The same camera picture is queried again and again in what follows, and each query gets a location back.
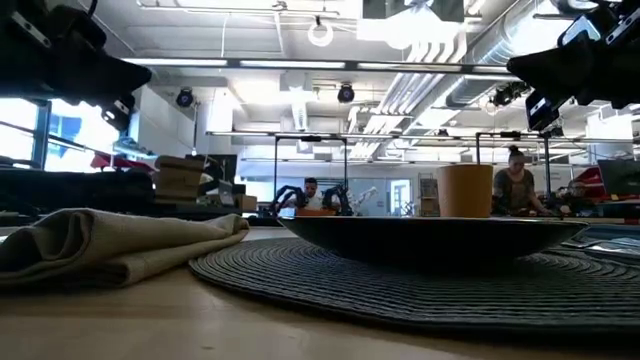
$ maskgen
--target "woman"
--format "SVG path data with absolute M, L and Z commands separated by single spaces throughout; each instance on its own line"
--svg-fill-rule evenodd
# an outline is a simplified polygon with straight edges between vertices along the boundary
M 510 214 L 533 206 L 538 213 L 550 215 L 536 197 L 533 174 L 524 168 L 524 154 L 515 145 L 509 151 L 509 167 L 493 178 L 493 195 L 498 198 L 498 205 Z

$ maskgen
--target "workbench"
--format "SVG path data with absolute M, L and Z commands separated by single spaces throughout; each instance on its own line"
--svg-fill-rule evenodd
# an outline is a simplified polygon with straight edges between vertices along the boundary
M 254 229 L 250 240 L 291 236 Z M 3 359 L 595 359 L 592 351 L 438 339 L 288 311 L 186 267 L 119 290 L 0 294 Z

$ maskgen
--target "dark shirt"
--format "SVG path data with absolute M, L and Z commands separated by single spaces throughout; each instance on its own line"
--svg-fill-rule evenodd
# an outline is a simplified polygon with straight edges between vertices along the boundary
M 501 196 L 498 205 L 509 211 L 517 211 L 530 206 L 530 194 L 534 191 L 533 174 L 529 170 L 524 170 L 524 176 L 520 181 L 513 181 L 507 169 L 498 171 L 493 178 L 493 188 L 499 190 Z

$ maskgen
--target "camera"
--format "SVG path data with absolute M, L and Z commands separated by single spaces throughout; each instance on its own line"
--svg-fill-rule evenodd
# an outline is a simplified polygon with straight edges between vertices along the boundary
M 176 104 L 182 108 L 188 108 L 193 105 L 194 100 L 193 90 L 191 88 L 182 88 L 176 98 Z
M 341 104 L 348 104 L 356 97 L 356 93 L 353 91 L 351 84 L 342 84 L 340 91 L 338 91 L 338 101 Z

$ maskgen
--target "ceiling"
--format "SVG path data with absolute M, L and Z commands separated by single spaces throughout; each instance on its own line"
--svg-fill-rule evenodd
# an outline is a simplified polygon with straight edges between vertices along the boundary
M 466 42 L 490 24 L 512 0 L 483 1 L 477 16 L 466 21 Z M 89 0 L 53 0 L 50 5 L 65 3 L 87 8 Z M 473 0 L 465 0 L 469 6 Z M 254 7 L 269 8 L 271 0 L 250 0 L 239 3 L 229 0 L 102 0 L 96 19 L 109 36 L 107 50 L 118 57 L 241 57 L 313 60 L 369 60 L 406 61 L 411 48 L 398 50 L 386 41 L 363 41 L 357 38 L 362 1 L 358 0 L 288 0 L 289 9 L 339 11 L 341 17 L 325 17 L 333 25 L 333 41 L 325 47 L 312 44 L 309 28 L 315 19 L 309 16 L 281 16 L 271 14 L 246 15 L 238 13 L 193 13 L 186 11 L 143 10 L 143 6 L 183 7 Z M 407 35 L 390 27 L 383 29 L 397 38 Z M 277 98 L 283 71 L 276 70 L 217 70 L 203 68 L 156 67 L 156 91 L 167 99 L 174 98 L 187 79 L 226 79 L 242 106 L 242 116 L 234 119 L 234 128 L 243 131 L 278 129 L 283 119 L 292 117 L 291 104 Z M 365 72 L 305 72 L 311 79 L 315 98 L 307 102 L 310 130 L 345 131 L 352 106 L 375 108 L 394 82 L 395 74 Z M 341 83 L 352 84 L 356 99 L 351 105 L 337 101 Z M 194 92 L 200 101 L 208 101 L 215 94 L 215 86 L 197 86 Z M 444 123 L 451 135 L 473 135 L 477 131 L 526 130 L 524 99 L 498 112 L 488 111 L 486 97 L 455 114 Z M 567 136 L 581 136 L 585 132 L 585 116 L 599 106 L 563 107 L 564 130 Z M 420 124 L 414 124 L 420 130 Z

